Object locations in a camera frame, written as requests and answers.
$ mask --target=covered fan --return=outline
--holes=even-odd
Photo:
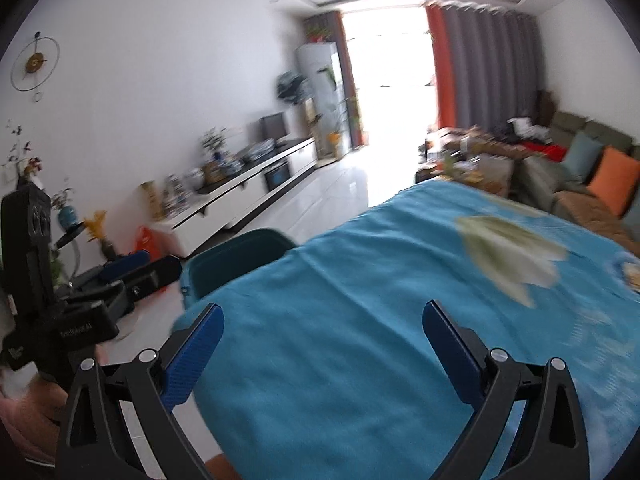
[[[303,75],[285,72],[278,78],[278,99],[299,105],[311,97],[311,89]]]

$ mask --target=sofa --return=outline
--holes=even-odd
[[[588,138],[596,141],[594,145],[599,143],[604,152],[617,153],[618,157],[623,153],[640,161],[640,146],[633,145],[632,137],[574,114],[556,112],[549,134],[555,144],[569,149],[567,157],[572,156],[574,142],[588,144]],[[574,152],[574,161],[576,156],[580,162],[580,153]],[[626,205],[617,210],[617,214],[614,213],[610,205],[597,197],[593,186],[590,186],[603,158],[604,155],[600,153],[593,160],[587,161],[584,164],[587,170],[580,177],[567,169],[566,158],[561,163],[542,156],[524,158],[514,172],[514,198],[610,238],[640,256],[640,192],[636,191],[637,179]]]

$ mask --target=white wall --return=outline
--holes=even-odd
[[[130,251],[136,227],[147,221],[138,185],[199,165],[204,131],[231,126],[255,137],[255,121],[287,109],[290,133],[303,133],[295,110],[275,91],[277,76],[295,69],[294,50],[304,41],[289,13],[300,5],[41,0],[0,61],[0,125],[21,124],[43,160],[47,191],[68,176],[79,213],[107,209],[109,238]],[[11,87],[10,70],[38,30],[58,40],[62,52],[35,104]],[[9,133],[0,128],[2,162]],[[10,189],[3,182],[0,194]],[[102,261],[96,242],[86,240],[80,238],[85,268]]]
[[[560,109],[640,141],[640,53],[606,1],[565,0],[538,20]]]

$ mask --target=silver screw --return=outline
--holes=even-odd
[[[507,352],[505,352],[502,348],[494,348],[493,350],[491,350],[491,358],[494,361],[503,363],[509,358],[509,354],[507,354]]]
[[[138,359],[143,363],[150,363],[156,358],[156,351],[148,348],[138,354]]]
[[[553,368],[555,368],[556,370],[564,370],[566,368],[566,364],[564,361],[562,361],[561,358],[559,357],[554,357],[553,359],[551,359],[551,365]]]
[[[91,370],[91,368],[93,368],[94,365],[95,365],[95,361],[90,357],[88,357],[87,359],[85,359],[80,363],[80,368],[82,368],[82,370],[84,371],[87,371],[87,370]]]

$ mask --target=cabinet drawer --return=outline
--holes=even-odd
[[[174,228],[174,237],[180,247],[178,256],[187,257],[220,231],[241,210],[240,192],[233,188],[214,200],[199,213]]]
[[[296,176],[311,163],[316,161],[316,146],[311,143],[289,155],[291,176]]]
[[[238,209],[236,215],[226,224],[232,227],[247,216],[253,209],[256,202],[267,194],[267,185],[264,182],[264,176],[258,173],[246,180],[242,186],[236,187],[238,190],[237,199]]]

